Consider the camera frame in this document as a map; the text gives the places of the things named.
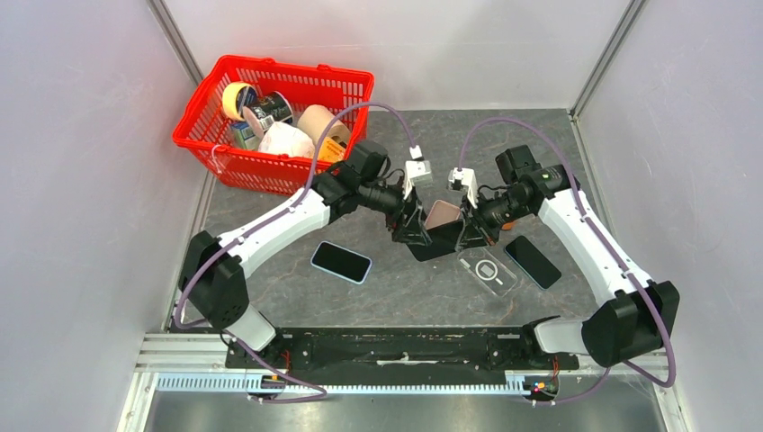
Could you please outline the pink phone case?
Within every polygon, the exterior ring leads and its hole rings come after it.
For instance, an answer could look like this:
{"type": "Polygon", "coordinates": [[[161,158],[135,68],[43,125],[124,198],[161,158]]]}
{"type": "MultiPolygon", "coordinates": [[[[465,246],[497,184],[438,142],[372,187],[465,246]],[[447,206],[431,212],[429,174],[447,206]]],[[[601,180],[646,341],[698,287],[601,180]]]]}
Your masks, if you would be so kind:
{"type": "Polygon", "coordinates": [[[457,221],[460,217],[461,209],[459,205],[443,200],[436,200],[426,216],[425,229],[434,229],[444,224],[457,221]]]}

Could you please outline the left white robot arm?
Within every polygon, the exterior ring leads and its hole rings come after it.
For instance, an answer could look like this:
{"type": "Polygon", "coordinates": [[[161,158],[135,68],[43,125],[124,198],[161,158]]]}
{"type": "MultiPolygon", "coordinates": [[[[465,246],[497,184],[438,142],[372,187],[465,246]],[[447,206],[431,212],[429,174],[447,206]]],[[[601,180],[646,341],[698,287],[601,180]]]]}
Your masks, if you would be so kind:
{"type": "Polygon", "coordinates": [[[275,326],[251,304],[247,278],[297,239],[359,207],[383,214],[393,241],[430,245],[415,188],[431,180],[432,170],[420,147],[412,148],[410,155],[403,177],[386,184],[382,178],[386,148],[363,140],[348,159],[310,177],[306,186],[259,218],[218,237],[206,230],[194,235],[178,281],[177,327],[185,326],[182,315],[190,302],[213,329],[246,344],[248,356],[259,366],[276,365],[283,345],[275,326]]]}

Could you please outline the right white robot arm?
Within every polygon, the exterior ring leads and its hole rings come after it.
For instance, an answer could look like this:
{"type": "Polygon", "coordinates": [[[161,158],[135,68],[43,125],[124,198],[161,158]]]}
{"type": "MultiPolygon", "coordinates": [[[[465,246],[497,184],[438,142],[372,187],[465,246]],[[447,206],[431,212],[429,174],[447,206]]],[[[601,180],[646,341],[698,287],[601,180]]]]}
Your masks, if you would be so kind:
{"type": "Polygon", "coordinates": [[[505,224],[533,214],[568,250],[598,306],[588,319],[535,324],[534,334],[519,344],[521,360],[541,368],[564,352],[611,367],[667,347],[678,313],[678,289],[669,281],[655,282],[624,253],[565,166],[541,166],[527,146],[506,150],[496,163],[505,184],[491,199],[478,194],[473,170],[456,167],[449,173],[449,185],[465,192],[465,226],[494,244],[505,224]]]}

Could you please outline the clear phone case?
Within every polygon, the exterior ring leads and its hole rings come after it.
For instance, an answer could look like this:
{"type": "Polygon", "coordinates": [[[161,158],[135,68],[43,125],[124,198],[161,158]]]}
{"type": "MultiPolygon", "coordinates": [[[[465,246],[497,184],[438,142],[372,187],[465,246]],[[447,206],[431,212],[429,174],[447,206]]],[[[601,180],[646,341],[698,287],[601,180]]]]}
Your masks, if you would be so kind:
{"type": "Polygon", "coordinates": [[[495,298],[506,297],[517,284],[516,275],[487,248],[465,249],[457,260],[495,298]]]}

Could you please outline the black phone teal edge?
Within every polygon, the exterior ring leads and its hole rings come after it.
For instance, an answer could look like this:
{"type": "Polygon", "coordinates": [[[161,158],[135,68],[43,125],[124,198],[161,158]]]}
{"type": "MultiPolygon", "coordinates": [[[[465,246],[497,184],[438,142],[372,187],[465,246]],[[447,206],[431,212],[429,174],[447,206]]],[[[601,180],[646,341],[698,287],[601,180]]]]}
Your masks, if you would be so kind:
{"type": "Polygon", "coordinates": [[[539,288],[547,290],[561,279],[561,271],[527,237],[515,238],[504,250],[539,288]]]}

